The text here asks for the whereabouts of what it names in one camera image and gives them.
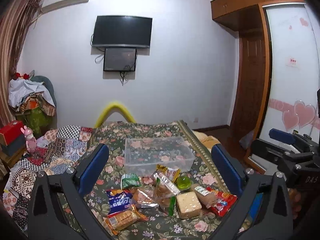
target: floral tablecloth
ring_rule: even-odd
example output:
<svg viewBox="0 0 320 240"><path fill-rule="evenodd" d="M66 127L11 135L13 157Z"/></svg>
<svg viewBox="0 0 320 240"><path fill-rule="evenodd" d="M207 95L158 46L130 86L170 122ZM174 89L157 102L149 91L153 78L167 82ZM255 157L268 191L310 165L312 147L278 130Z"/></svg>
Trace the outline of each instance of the floral tablecloth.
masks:
<svg viewBox="0 0 320 240"><path fill-rule="evenodd" d="M106 230L108 227L103 217L108 214L110 207L105 190L120 188L120 179L125 173L123 166L125 139L180 136L185 139L196 156L191 170L184 172L184 174L194 183L228 192L222 177L211 160L209 151L198 141L183 121L158 125L109 123L93 131L88 142L89 150L86 156L90 155L99 142L104 142L108 145L110 155L94 188L84 197L89 208ZM145 184L151 183L148 177L144 178L143 181ZM60 197L60 201L71 227L80 232L81 229L63 196ZM193 239L205 240L220 224L220 219L207 209L203 209L199 217L187 220L181 220L176 212L172 217L167 216L158 208L142 209L140 211L149 217L149 221L137 222L129 226L117 236L113 236L114 239L183 240L192 237ZM246 229L248 225L244 223L243 227L243 229Z"/></svg>

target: pink bunny toy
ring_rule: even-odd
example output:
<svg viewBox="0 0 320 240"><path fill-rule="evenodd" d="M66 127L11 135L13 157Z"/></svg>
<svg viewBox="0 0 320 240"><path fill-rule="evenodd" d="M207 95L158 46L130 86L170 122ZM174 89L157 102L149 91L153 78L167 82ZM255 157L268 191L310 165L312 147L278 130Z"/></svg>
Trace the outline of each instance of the pink bunny toy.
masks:
<svg viewBox="0 0 320 240"><path fill-rule="evenodd" d="M30 153L35 152L37 147L37 140L33 136L33 132L30 128L24 126L24 129L21 128L21 132L24 134L24 138L26 139L27 150Z"/></svg>

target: yellow foam arch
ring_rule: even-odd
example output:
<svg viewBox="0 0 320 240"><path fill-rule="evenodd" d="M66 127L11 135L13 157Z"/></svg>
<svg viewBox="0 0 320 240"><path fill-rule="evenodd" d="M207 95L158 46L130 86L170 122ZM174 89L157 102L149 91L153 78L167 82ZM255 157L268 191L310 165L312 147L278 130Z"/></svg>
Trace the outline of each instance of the yellow foam arch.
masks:
<svg viewBox="0 0 320 240"><path fill-rule="evenodd" d="M111 102L109 105L106 106L106 108L102 111L102 113L100 114L98 120L96 121L95 124L95 128L100 127L103 122L108 118L108 114L112 111L112 110L119 110L120 113L122 114L122 116L128 121L128 122L136 122L135 119L133 118L133 116L130 114L130 112L128 111L128 109L122 105L119 102Z"/></svg>

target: tv screen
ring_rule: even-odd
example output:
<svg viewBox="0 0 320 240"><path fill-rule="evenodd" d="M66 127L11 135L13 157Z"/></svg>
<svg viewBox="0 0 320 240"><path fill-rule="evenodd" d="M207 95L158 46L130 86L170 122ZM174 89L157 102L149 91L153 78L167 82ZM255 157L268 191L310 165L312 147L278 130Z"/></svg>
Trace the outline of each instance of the tv screen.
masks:
<svg viewBox="0 0 320 240"><path fill-rule="evenodd" d="M136 48L106 48L104 53L104 71L135 71Z"/></svg>
<svg viewBox="0 0 320 240"><path fill-rule="evenodd" d="M97 16L93 47L150 48L152 18Z"/></svg>

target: clear plastic container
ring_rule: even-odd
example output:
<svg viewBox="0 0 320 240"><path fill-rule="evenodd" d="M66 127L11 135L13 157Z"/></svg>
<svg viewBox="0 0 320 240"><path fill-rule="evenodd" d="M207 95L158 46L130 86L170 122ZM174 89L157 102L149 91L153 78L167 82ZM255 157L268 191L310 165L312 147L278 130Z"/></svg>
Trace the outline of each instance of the clear plastic container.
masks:
<svg viewBox="0 0 320 240"><path fill-rule="evenodd" d="M151 176L161 164L190 171L195 155L182 137L126 139L124 170L138 176Z"/></svg>

